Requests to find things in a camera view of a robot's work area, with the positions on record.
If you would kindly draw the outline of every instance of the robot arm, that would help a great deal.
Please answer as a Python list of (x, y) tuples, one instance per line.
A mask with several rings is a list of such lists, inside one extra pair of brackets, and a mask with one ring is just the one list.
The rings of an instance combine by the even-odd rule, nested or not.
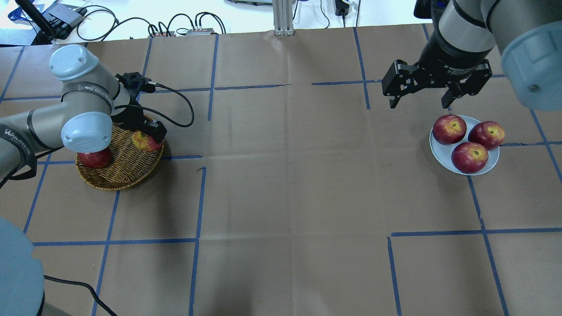
[(443, 108), (475, 95), (491, 77), (485, 59), (495, 44), (519, 101), (562, 110), (562, 2), (559, 0), (418, 0), (414, 15), (432, 18), (434, 32), (418, 62), (396, 60), (382, 81), (395, 108), (424, 88), (448, 88)]
[[(96, 56), (76, 44), (57, 50), (49, 67), (64, 82), (61, 103), (0, 118), (2, 184), (35, 176), (37, 153), (62, 146), (76, 152), (103, 150), (111, 142), (113, 123), (141, 130), (157, 142), (164, 138), (162, 123), (146, 119), (142, 109), (115, 109), (118, 105), (138, 106), (135, 99), (140, 91), (154, 92), (149, 79), (130, 73), (116, 80)], [(14, 177), (25, 165), (31, 170)]]

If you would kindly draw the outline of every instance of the metal post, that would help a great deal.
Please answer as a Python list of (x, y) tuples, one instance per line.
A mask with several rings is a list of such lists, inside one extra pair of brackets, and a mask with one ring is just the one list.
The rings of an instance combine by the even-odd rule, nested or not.
[(292, 0), (273, 0), (273, 25), (275, 35), (293, 35)]

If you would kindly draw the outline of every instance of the brown basket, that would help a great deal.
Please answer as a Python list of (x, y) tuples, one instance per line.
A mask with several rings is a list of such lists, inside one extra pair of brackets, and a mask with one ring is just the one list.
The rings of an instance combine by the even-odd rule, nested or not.
[(104, 168), (91, 169), (82, 165), (76, 155), (78, 174), (91, 187), (103, 191), (127, 189), (141, 182), (156, 167), (164, 152), (162, 147), (153, 152), (138, 149), (132, 141), (133, 132), (114, 126), (109, 148), (113, 160)]

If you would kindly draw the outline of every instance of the plastic apple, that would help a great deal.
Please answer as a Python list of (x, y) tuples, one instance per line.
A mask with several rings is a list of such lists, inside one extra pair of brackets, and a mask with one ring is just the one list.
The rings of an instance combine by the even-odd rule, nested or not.
[(133, 144), (144, 151), (157, 151), (162, 147), (162, 142), (157, 143), (156, 140), (147, 134), (144, 134), (140, 130), (133, 133)]
[(98, 152), (79, 152), (78, 158), (84, 167), (98, 169), (107, 166), (111, 162), (111, 159), (113, 159), (113, 154), (111, 153), (111, 149), (108, 147)]
[(505, 131), (500, 124), (494, 121), (485, 121), (478, 123), (468, 133), (469, 142), (477, 142), (484, 146), (487, 150), (492, 150), (504, 142)]
[(444, 115), (433, 124), (433, 136), (443, 145), (458, 143), (466, 134), (466, 122), (457, 115)]
[(451, 160), (461, 172), (475, 173), (486, 166), (488, 151), (479, 143), (465, 142), (453, 150)]

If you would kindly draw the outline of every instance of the power adapter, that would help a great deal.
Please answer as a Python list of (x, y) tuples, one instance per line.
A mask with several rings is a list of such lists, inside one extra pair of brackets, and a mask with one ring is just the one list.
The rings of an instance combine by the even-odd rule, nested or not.
[(345, 3), (343, 0), (334, 0), (336, 5), (336, 15), (337, 16), (346, 16), (350, 13), (350, 5)]

